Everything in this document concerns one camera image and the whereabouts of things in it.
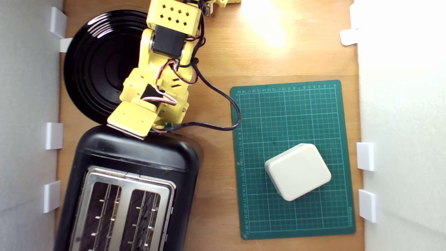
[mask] black cable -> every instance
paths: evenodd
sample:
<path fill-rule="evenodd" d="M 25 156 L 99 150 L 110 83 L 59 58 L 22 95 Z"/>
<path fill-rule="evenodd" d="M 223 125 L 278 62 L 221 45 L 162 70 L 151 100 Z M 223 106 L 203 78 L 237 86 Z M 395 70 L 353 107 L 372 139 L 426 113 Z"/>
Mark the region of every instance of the black cable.
<path fill-rule="evenodd" d="M 204 123 L 204 122 L 186 122 L 186 123 L 175 125 L 175 126 L 172 126 L 172 127 L 169 127 L 169 128 L 165 128 L 166 132 L 176 131 L 176 130 L 179 130 L 181 128 L 185 128 L 185 127 L 188 127 L 188 126 L 201 126 L 201 127 L 214 129 L 214 130 L 219 130 L 219 131 L 232 131 L 232 130 L 234 130 L 235 128 L 237 128 L 240 125 L 240 122 L 242 120 L 240 107 L 237 105 L 237 103 L 230 96 L 228 96 L 226 93 L 222 92 L 220 89 L 216 88 L 211 83 L 209 83 L 209 81 L 207 81 L 207 79 L 203 76 L 203 74 L 198 69 L 198 66 L 197 66 L 198 58 L 196 58 L 195 55 L 197 54 L 198 49 L 201 46 L 203 46 L 203 39 L 204 39 L 204 18 L 203 18 L 203 15 L 201 15 L 201 18 L 200 18 L 200 26 L 201 26 L 201 29 L 202 29 L 201 30 L 200 39 L 198 40 L 198 43 L 194 47 L 194 50 L 192 52 L 192 57 L 191 57 L 192 59 L 191 59 L 191 61 L 190 61 L 188 66 L 192 66 L 194 68 L 196 74 L 204 82 L 205 85 L 207 85 L 209 88 L 211 88 L 212 90 L 214 90 L 215 92 L 217 92 L 218 94 L 222 95 L 224 98 L 229 100 L 229 102 L 231 103 L 232 106 L 234 106 L 235 111 L 237 112 L 237 122 L 235 124 L 233 124 L 232 126 L 230 126 L 230 127 L 211 125 L 211 124 Z"/>
<path fill-rule="evenodd" d="M 237 103 L 230 96 L 228 96 L 226 93 L 222 92 L 221 90 L 219 90 L 218 88 L 213 86 L 211 83 L 209 83 L 209 81 L 207 81 L 204 78 L 203 74 L 201 74 L 201 72 L 198 69 L 196 64 L 192 64 L 192 67 L 194 68 L 194 70 L 197 73 L 198 77 L 204 82 L 204 84 L 206 84 L 209 88 L 211 88 L 212 90 L 214 90 L 218 94 L 220 94 L 223 97 L 225 97 L 227 100 L 229 100 L 231 105 L 234 106 L 234 108 L 235 108 L 235 110 L 237 112 L 237 122 L 235 124 L 233 124 L 232 126 L 230 126 L 230 127 L 211 125 L 211 124 L 203 123 L 203 122 L 186 122 L 186 123 L 183 123 L 183 124 L 179 124 L 179 125 L 175 125 L 175 126 L 172 126 L 172 127 L 169 127 L 169 128 L 165 128 L 166 132 L 176 131 L 176 130 L 179 130 L 181 128 L 185 128 L 185 127 L 188 127 L 188 126 L 201 126 L 201 127 L 214 129 L 214 130 L 219 130 L 219 131 L 232 131 L 235 128 L 237 128 L 240 125 L 240 122 L 242 120 L 240 107 L 237 105 Z"/>

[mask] black electronic component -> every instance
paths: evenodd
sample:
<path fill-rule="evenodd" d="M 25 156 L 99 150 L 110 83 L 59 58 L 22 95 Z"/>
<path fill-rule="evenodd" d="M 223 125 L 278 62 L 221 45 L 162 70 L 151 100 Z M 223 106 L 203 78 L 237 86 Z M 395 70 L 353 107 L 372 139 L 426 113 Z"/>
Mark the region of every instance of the black electronic component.
<path fill-rule="evenodd" d="M 179 59 L 187 34 L 157 25 L 153 38 L 153 51 L 173 59 Z"/>
<path fill-rule="evenodd" d="M 162 98 L 163 95 L 161 95 L 160 93 L 158 93 L 155 88 L 153 88 L 153 86 L 151 86 L 150 84 L 147 85 L 147 87 L 145 88 L 142 96 L 142 98 L 144 97 L 157 97 L 157 98 Z M 154 100 L 146 100 L 146 102 L 149 102 L 151 104 L 154 104 L 156 107 L 158 107 L 160 105 L 159 101 L 154 101 Z"/>

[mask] green cutting mat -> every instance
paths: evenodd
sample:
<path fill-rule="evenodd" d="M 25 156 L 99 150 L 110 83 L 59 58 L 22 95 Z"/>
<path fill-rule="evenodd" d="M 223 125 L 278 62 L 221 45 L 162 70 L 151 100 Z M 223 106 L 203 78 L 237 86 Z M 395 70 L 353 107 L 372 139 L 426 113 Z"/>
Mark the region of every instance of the green cutting mat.
<path fill-rule="evenodd" d="M 233 134 L 242 238 L 354 233 L 341 82 L 240 86 L 231 89 L 231 97 L 242 112 Z M 299 143 L 316 145 L 332 178 L 288 202 L 277 193 L 264 163 Z"/>

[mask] white bracket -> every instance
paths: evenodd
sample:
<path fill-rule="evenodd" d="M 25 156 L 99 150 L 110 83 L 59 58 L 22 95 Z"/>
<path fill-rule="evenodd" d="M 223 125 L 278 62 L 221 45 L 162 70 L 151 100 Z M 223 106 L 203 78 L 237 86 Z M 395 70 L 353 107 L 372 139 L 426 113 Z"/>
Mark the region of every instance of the white bracket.
<path fill-rule="evenodd" d="M 46 124 L 46 150 L 61 149 L 63 146 L 63 124 L 51 123 Z"/>
<path fill-rule="evenodd" d="M 50 32 L 58 38 L 65 38 L 67 16 L 56 7 L 51 7 Z"/>
<path fill-rule="evenodd" d="M 350 6 L 350 29 L 341 30 L 339 36 L 344 46 L 358 43 L 359 32 L 357 29 L 361 25 L 361 8 L 360 3 L 354 2 Z"/>
<path fill-rule="evenodd" d="M 359 190 L 359 215 L 372 223 L 376 223 L 376 196 L 374 193 L 363 189 Z"/>
<path fill-rule="evenodd" d="M 373 143 L 356 143 L 356 157 L 358 168 L 367 171 L 375 170 Z"/>
<path fill-rule="evenodd" d="M 45 185 L 43 196 L 43 213 L 49 213 L 60 206 L 61 182 L 55 181 Z"/>
<path fill-rule="evenodd" d="M 60 40 L 60 48 L 59 52 L 66 53 L 68 47 L 70 47 L 71 41 L 73 38 L 63 38 Z"/>

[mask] black plate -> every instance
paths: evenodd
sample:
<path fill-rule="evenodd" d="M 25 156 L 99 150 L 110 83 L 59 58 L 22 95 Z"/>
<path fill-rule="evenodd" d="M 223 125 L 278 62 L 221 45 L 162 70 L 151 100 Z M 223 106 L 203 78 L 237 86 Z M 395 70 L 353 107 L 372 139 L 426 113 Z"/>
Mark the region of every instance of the black plate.
<path fill-rule="evenodd" d="M 74 36 L 64 63 L 65 86 L 87 117 L 106 124 L 121 102 L 122 83 L 138 66 L 141 35 L 147 14 L 134 10 L 104 13 Z"/>

